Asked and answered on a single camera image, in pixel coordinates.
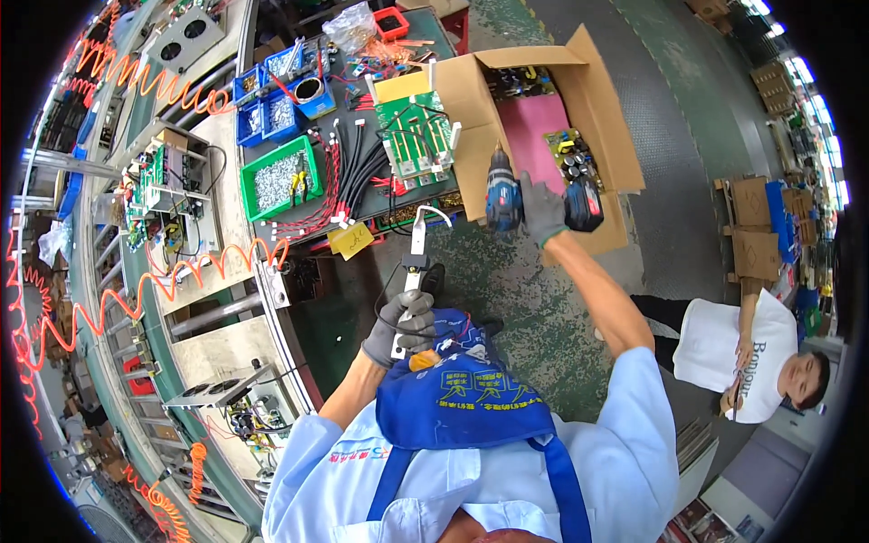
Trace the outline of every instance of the capacitor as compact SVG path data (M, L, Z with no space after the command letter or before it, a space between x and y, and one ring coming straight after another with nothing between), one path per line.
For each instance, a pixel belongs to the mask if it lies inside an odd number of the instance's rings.
M568 171L573 166L576 166L576 161L574 160L573 155L567 155L564 157L564 162L561 163L561 169L564 171Z

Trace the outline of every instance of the gray glove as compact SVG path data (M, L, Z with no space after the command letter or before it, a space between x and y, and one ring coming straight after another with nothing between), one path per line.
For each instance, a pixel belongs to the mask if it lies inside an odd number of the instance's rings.
M568 229L564 223L564 197L549 190L544 182L531 183L527 171L519 174L519 184L525 207L525 228L537 247L543 248L549 238Z
M390 369L398 361L392 357L392 341L397 328L403 334L398 338L399 347L412 353L430 349L435 337L433 303L435 298L431 294L416 288L397 295L381 309L380 318L371 328L371 334L362 342L362 352L378 366ZM405 310L410 313L411 319L399 324L398 320Z

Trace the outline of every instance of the red container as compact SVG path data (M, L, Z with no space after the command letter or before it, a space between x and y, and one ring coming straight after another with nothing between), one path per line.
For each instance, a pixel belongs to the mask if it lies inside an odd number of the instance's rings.
M384 31L381 28L380 21L386 17L395 17L401 26L396 29ZM408 20L404 18L396 7L383 8L382 10L375 11L375 21L377 22L377 32L381 35L381 39L384 42L403 38L408 34L408 29L410 29L410 23L408 23Z

